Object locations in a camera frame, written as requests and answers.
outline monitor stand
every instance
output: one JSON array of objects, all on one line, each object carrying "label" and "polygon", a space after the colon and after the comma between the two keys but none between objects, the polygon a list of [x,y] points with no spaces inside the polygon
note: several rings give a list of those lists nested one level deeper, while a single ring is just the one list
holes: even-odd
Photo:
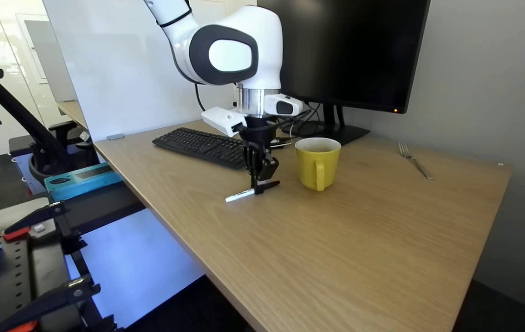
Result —
[{"label": "monitor stand", "polygon": [[369,132],[369,128],[347,125],[341,105],[334,103],[323,105],[323,121],[304,121],[299,123],[293,130],[297,136],[328,136],[341,141],[343,145]]}]

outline floor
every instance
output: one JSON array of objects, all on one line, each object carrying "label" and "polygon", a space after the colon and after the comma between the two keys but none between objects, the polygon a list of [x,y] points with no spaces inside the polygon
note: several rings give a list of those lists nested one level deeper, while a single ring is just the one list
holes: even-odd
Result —
[{"label": "floor", "polygon": [[[0,208],[32,199],[9,156],[0,156]],[[203,276],[127,328],[129,332],[249,332],[247,320]],[[525,332],[525,306],[479,282],[470,285],[455,332]]]}]

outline electronic equipment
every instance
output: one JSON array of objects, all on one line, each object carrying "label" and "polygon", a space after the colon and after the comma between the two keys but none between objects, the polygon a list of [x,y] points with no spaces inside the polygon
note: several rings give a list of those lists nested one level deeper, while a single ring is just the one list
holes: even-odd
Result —
[{"label": "electronic equipment", "polygon": [[302,101],[286,93],[265,95],[265,114],[297,116],[302,110]]},{"label": "electronic equipment", "polygon": [[247,125],[243,112],[221,106],[207,108],[201,116],[203,121],[207,121],[210,127],[218,128],[225,136],[234,136],[240,128]]},{"label": "electronic equipment", "polygon": [[194,158],[208,160],[227,167],[245,167],[245,141],[179,127],[153,140],[157,147],[170,149]]},{"label": "electronic equipment", "polygon": [[407,110],[429,0],[258,0],[258,5],[282,20],[282,92],[324,103],[324,123],[302,123],[297,134],[347,141],[367,132],[345,127],[345,105]]}]

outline black stand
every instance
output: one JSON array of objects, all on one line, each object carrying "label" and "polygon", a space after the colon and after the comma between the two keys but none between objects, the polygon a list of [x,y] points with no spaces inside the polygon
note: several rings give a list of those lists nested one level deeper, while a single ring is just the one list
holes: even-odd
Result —
[{"label": "black stand", "polygon": [[76,280],[70,280],[55,289],[50,289],[37,296],[35,300],[28,302],[24,307],[15,311],[13,315],[0,320],[0,332],[8,332],[11,328],[17,328],[19,324],[24,324],[28,320],[35,320],[46,313],[52,313],[59,307],[85,302],[92,298],[92,294],[100,293],[100,285],[94,283],[90,276],[79,276]]},{"label": "black stand", "polygon": [[341,143],[348,143],[369,134],[369,128],[352,127],[345,123],[341,105],[324,103],[323,105],[323,121],[304,121],[293,130],[297,136],[328,136]]},{"label": "black stand", "polygon": [[271,156],[271,141],[277,136],[277,125],[269,123],[265,117],[245,117],[247,127],[240,130],[242,138],[247,141],[243,156],[251,176],[251,189],[238,193],[236,197],[245,197],[249,193],[260,195],[265,189],[278,186],[280,180],[271,180],[278,167],[278,158]]},{"label": "black stand", "polygon": [[65,173],[76,167],[98,162],[92,152],[70,154],[67,151],[67,130],[72,127],[55,127],[57,138],[13,95],[0,84],[0,105],[30,132],[35,140],[32,171],[43,182],[46,175]]}]

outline white wall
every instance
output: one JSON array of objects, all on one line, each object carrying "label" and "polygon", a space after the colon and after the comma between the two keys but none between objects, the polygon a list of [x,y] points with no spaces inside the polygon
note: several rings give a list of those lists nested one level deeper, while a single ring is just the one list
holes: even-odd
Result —
[{"label": "white wall", "polygon": [[525,1],[433,0],[407,114],[348,114],[376,132],[514,169],[475,278],[525,302]]},{"label": "white wall", "polygon": [[[203,18],[238,1],[194,1]],[[94,140],[199,117],[194,84],[173,64],[144,1],[44,0]],[[203,103],[230,106],[232,86],[203,86]]]},{"label": "white wall", "polygon": [[55,101],[78,99],[52,22],[48,18],[30,18],[24,23]]},{"label": "white wall", "polygon": [[[26,40],[22,22],[26,16],[44,16],[41,0],[2,0],[0,1],[0,82],[33,112],[43,123],[50,125],[59,114],[54,95],[43,81],[43,69],[37,68],[33,51]],[[26,130],[0,106],[0,154],[8,152],[9,138],[26,134]]]}]

